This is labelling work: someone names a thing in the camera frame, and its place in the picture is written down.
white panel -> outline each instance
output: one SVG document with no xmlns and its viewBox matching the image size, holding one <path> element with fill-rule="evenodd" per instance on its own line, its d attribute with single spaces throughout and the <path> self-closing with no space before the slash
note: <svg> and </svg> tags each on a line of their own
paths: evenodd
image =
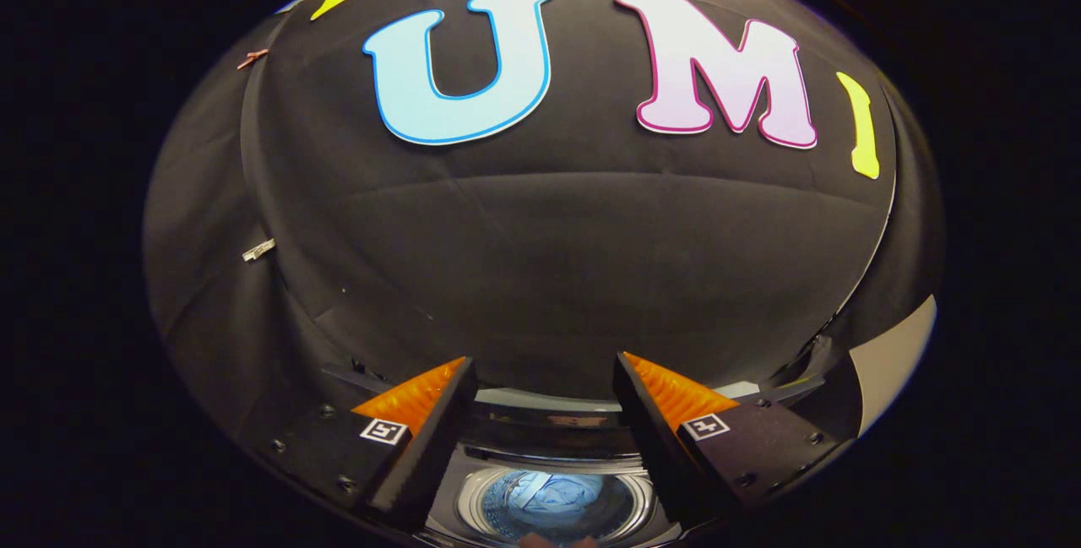
<svg viewBox="0 0 1081 548">
<path fill-rule="evenodd" d="M 916 363 L 923 356 L 937 313 L 934 295 L 931 295 L 900 324 L 850 351 L 864 398 L 860 436 L 908 383 Z"/>
</svg>

screw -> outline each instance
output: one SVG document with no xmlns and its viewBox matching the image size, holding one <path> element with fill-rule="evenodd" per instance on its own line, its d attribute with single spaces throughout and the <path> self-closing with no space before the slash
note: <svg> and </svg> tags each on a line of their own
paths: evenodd
<svg viewBox="0 0 1081 548">
<path fill-rule="evenodd" d="M 757 480 L 757 479 L 758 479 L 758 477 L 755 476 L 753 472 L 745 472 L 745 473 L 739 475 L 739 476 L 736 477 L 736 483 L 739 486 L 746 487 L 746 486 L 750 486 L 751 484 L 753 484 L 755 480 Z"/>
<path fill-rule="evenodd" d="M 338 477 L 337 485 L 346 494 L 357 491 L 357 482 L 348 477 Z"/>
</svg>

letter m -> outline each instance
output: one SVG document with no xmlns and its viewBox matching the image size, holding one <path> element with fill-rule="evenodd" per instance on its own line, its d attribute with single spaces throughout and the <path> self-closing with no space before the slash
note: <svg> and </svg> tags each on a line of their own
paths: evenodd
<svg viewBox="0 0 1081 548">
<path fill-rule="evenodd" d="M 787 32 L 748 21 L 739 48 L 686 0 L 615 0 L 636 10 L 650 41 L 653 97 L 638 105 L 638 121 L 657 133 L 703 133 L 713 112 L 698 98 L 695 68 L 706 79 L 735 133 L 750 123 L 762 86 L 762 136 L 777 145 L 812 148 L 817 139 L 808 107 L 799 44 Z"/>
</svg>

black fabric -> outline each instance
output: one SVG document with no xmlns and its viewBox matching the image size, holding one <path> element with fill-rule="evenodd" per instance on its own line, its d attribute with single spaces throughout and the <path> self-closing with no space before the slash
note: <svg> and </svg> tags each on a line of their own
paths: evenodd
<svg viewBox="0 0 1081 548">
<path fill-rule="evenodd" d="M 472 356 L 488 385 L 583 398 L 612 398 L 622 349 L 710 385 L 789 362 L 859 280 L 890 209 L 893 135 L 871 64 L 787 0 L 693 0 L 730 39 L 759 17 L 800 41 L 819 144 L 795 151 L 723 124 L 657 135 L 635 120 L 652 90 L 637 14 L 552 0 L 552 82 L 529 118 L 451 148 L 403 143 L 382 124 L 359 48 L 398 17 L 443 10 L 437 84 L 478 90 L 495 56 L 467 1 L 348 0 L 310 22 L 321 0 L 308 0 L 257 64 L 249 195 L 329 342 L 391 383 Z M 851 168 L 838 70 L 879 98 L 875 182 Z"/>
</svg>

blue letter u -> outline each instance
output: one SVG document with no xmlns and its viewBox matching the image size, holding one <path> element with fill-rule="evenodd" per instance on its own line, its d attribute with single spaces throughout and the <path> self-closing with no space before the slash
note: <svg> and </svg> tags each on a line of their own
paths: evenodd
<svg viewBox="0 0 1081 548">
<path fill-rule="evenodd" d="M 551 66 L 540 4 L 548 0 L 470 0 L 492 22 L 495 79 L 482 91 L 446 95 L 431 76 L 428 32 L 443 19 L 425 10 L 393 22 L 364 41 L 372 55 L 383 123 L 403 141 L 452 145 L 486 137 L 529 116 L 548 92 Z"/>
</svg>

